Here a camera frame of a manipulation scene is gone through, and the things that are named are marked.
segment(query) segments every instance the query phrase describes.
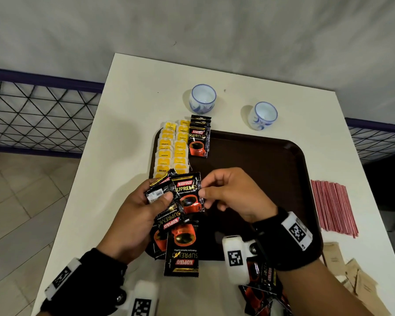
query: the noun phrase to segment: person's right thumb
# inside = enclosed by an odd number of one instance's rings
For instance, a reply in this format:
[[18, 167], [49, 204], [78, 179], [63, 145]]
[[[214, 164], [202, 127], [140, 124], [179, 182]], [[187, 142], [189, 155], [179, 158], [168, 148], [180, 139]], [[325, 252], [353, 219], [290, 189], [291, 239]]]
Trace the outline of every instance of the person's right thumb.
[[173, 193], [167, 192], [164, 193], [163, 196], [158, 198], [158, 200], [156, 200], [152, 204], [149, 204], [148, 206], [151, 208], [152, 213], [156, 216], [159, 213], [161, 213], [163, 210], [165, 210], [167, 207], [169, 207], [172, 200], [173, 200]]
[[220, 187], [210, 186], [210, 187], [201, 188], [199, 191], [199, 196], [205, 199], [223, 200], [224, 192], [225, 192], [224, 186], [220, 186]]

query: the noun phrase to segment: tray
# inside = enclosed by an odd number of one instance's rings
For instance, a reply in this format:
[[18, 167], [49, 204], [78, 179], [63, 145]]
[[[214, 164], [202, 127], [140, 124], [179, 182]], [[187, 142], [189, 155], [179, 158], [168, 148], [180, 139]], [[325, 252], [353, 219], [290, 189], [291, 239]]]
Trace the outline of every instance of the tray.
[[[150, 178], [159, 134], [160, 131], [154, 140]], [[300, 218], [313, 233], [312, 249], [321, 253], [322, 235], [309, 175], [304, 154], [296, 144], [277, 138], [211, 131], [208, 157], [190, 156], [189, 162], [190, 171], [200, 172], [202, 179], [214, 169], [241, 167], [275, 204]], [[244, 241], [254, 239], [250, 225], [230, 208], [221, 212], [212, 206], [196, 215], [200, 260], [224, 260], [222, 238], [225, 235], [241, 235]], [[146, 252], [153, 256], [152, 246]]]

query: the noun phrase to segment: tiled floor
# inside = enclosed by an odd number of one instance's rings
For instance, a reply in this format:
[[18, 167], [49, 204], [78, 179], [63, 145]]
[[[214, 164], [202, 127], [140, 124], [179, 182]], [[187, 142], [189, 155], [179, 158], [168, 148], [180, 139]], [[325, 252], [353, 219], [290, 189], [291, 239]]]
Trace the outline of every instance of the tiled floor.
[[31, 315], [78, 165], [0, 153], [0, 316]]

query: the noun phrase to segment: person's left hand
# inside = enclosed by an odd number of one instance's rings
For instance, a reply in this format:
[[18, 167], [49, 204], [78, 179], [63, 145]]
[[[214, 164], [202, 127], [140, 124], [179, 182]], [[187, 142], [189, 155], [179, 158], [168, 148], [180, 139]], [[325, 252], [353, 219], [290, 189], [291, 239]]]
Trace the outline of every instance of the person's left hand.
[[152, 204], [148, 204], [144, 193], [153, 181], [155, 179], [144, 181], [127, 196], [104, 238], [96, 247], [100, 252], [128, 264], [146, 249], [154, 218], [173, 199], [173, 193], [167, 192]]

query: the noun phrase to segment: wrist strap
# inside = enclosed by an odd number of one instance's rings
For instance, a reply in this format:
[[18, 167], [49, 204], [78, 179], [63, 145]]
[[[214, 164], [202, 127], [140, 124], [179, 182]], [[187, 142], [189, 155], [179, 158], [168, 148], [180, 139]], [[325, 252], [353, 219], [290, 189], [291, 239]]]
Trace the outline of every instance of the wrist strap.
[[[290, 233], [290, 229], [283, 225], [288, 217], [289, 213], [278, 207], [277, 215], [252, 224], [261, 253], [278, 271], [291, 271], [303, 267], [318, 259], [322, 251], [322, 246], [314, 243], [306, 244], [306, 247], [299, 244]], [[306, 229], [306, 234], [310, 233], [300, 220], [297, 220], [302, 230]]]
[[80, 258], [76, 268], [63, 285], [46, 299], [41, 311], [53, 316], [106, 316], [126, 300], [124, 283], [127, 265], [93, 248]]

